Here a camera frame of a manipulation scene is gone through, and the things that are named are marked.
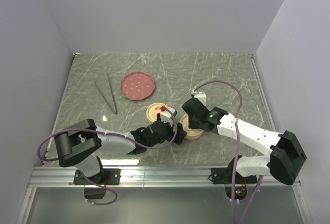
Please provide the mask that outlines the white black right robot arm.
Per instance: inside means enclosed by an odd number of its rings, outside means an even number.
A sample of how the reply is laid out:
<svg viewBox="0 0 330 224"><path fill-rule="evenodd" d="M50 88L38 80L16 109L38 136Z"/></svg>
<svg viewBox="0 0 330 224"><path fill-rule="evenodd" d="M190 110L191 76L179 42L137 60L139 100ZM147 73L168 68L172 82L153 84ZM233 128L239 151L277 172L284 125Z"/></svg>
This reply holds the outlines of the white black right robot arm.
<svg viewBox="0 0 330 224"><path fill-rule="evenodd" d="M227 170L228 178L237 183L244 177L271 175L285 185L293 185L307 156L296 135L290 131L268 131L235 119L234 115L217 107L209 110L198 98L182 105L192 129L202 129L220 136L239 139L257 150L260 156L240 156L237 164Z"/></svg>

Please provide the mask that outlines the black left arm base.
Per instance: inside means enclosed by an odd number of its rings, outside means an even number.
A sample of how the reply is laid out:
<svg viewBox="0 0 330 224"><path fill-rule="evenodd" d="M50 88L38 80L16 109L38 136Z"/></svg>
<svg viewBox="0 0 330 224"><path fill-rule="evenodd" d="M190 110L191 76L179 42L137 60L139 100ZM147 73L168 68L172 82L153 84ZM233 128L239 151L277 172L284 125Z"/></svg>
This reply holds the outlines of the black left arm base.
<svg viewBox="0 0 330 224"><path fill-rule="evenodd" d="M76 170L73 185L78 186L93 186L95 184L101 185L103 187L110 185L119 185L121 176L121 170L115 169L102 169L100 173L87 177L87 180L81 175L79 170ZM84 196L88 200L102 200L105 197L106 190L100 187L87 188L84 190Z"/></svg>

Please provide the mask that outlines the beige lunch box tier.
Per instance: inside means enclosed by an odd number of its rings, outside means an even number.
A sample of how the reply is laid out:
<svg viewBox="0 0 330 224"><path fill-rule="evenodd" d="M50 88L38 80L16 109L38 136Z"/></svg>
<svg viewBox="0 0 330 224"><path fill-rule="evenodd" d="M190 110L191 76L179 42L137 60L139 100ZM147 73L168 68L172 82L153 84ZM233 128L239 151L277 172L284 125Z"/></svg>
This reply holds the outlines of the beige lunch box tier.
<svg viewBox="0 0 330 224"><path fill-rule="evenodd" d="M185 140L188 141L194 141L194 140L198 140L203 134L203 131L200 132L195 132L195 131L191 131L191 132L187 132L187 135L185 136Z"/></svg>

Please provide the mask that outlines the metal serving tongs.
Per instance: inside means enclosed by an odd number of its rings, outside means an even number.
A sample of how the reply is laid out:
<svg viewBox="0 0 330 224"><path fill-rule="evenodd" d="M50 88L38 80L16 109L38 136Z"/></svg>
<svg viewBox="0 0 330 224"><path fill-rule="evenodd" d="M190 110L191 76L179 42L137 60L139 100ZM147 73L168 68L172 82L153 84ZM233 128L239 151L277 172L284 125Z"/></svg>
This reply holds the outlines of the metal serving tongs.
<svg viewBox="0 0 330 224"><path fill-rule="evenodd" d="M110 78L109 75L107 75L107 82L108 82L108 91L106 93L99 86L98 82L96 80L93 80L93 83L94 83L97 91L99 92L99 94L101 95L101 97L103 98L103 100L105 101L107 106L109 107L109 109L112 111L112 113L114 115L117 115L118 114L118 107L117 107L117 102L116 102L113 87L112 87L111 78Z"/></svg>

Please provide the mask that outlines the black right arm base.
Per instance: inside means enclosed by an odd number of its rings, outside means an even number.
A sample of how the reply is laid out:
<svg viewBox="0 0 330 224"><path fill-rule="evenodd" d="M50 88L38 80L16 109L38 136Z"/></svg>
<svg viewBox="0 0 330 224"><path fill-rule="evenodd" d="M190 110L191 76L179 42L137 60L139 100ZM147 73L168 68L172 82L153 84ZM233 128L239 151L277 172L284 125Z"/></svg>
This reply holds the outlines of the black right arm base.
<svg viewBox="0 0 330 224"><path fill-rule="evenodd" d="M232 172L234 167L234 159L230 161L227 167L211 168L211 174L208 180L213 185L228 185L225 186L226 195L231 198L232 196ZM238 172L236 172L235 177L235 199L244 200L248 197L248 184L256 184L257 176L243 177Z"/></svg>

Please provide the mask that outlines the pink dotted plate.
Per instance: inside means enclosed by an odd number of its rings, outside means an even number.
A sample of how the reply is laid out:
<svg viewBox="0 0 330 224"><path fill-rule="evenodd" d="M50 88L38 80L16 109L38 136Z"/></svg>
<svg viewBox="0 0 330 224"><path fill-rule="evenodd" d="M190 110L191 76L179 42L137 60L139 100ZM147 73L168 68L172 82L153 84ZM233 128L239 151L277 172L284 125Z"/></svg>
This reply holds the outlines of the pink dotted plate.
<svg viewBox="0 0 330 224"><path fill-rule="evenodd" d="M131 72L120 82L122 95L132 101L140 101L150 97L155 90L155 80L145 72Z"/></svg>

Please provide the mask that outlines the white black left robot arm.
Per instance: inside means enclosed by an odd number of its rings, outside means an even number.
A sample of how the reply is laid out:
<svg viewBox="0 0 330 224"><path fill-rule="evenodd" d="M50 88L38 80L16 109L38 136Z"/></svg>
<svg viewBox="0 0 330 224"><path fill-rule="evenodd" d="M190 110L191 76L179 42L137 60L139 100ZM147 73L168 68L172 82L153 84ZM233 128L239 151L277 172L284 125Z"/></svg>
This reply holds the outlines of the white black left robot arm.
<svg viewBox="0 0 330 224"><path fill-rule="evenodd" d="M120 154L138 155L164 141L181 144L187 132L183 125L177 126L155 121L128 133L108 131L96 126L94 120L86 119L55 136L57 157L61 167L75 167L93 184L104 178L101 159L93 153L97 150Z"/></svg>

